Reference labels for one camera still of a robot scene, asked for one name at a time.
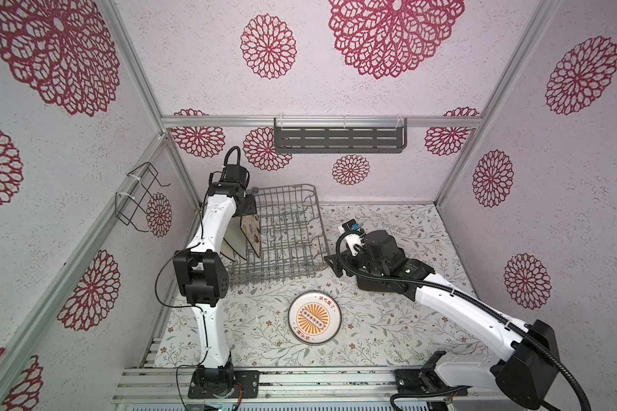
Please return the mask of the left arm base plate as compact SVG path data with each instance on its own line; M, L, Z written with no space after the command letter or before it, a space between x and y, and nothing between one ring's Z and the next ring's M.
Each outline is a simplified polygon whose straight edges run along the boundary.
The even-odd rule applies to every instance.
M261 373L257 370L229 371L200 368L193 372L188 399L257 398Z

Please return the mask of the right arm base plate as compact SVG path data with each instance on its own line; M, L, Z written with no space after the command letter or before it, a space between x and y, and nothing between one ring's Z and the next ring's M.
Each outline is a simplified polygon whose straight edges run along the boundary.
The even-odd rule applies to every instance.
M468 393L469 386L450 386L442 381L433 369L401 368L394 371L398 393L405 397L444 397L463 392Z

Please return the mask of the floral patterned square plate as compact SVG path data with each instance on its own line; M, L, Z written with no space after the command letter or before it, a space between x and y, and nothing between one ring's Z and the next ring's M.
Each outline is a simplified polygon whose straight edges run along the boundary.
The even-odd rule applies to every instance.
M255 256L260 258L262 256L262 230L259 216L257 214L242 216L240 229Z

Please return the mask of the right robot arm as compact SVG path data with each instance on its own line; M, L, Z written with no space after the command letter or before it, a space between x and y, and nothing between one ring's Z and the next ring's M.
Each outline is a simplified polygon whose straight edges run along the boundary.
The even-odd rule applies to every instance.
M337 277L355 277L375 291L391 291L445 315L480 340L491 360L457 361L434 354L422 368L415 390L400 390L400 398L445 397L472 388L497 389L524 409L554 409L546 395L562 376L577 397L579 407L591 409L581 383L560 359L554 329L536 320L531 324L505 315L470 296L433 267L406 256L387 231L364 232L354 222L344 227L335 252L325 263Z

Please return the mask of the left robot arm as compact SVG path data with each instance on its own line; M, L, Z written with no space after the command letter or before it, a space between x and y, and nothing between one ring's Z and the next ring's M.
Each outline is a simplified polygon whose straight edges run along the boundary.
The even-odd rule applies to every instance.
M249 184L250 173L242 166L241 148L231 147L219 179L209 178L198 231L168 260L186 303L164 306L192 313L201 353L192 366L190 387L202 394L213 390L216 396L224 397L237 384L221 305L230 285L221 248L231 221L255 210L255 199L247 193Z

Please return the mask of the round plate orange pattern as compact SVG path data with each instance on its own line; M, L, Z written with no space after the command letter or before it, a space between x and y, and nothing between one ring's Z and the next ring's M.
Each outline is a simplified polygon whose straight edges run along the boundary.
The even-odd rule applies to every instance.
M321 291L309 291L293 300L288 311L290 330L298 341L322 345L334 339L343 324L337 301Z

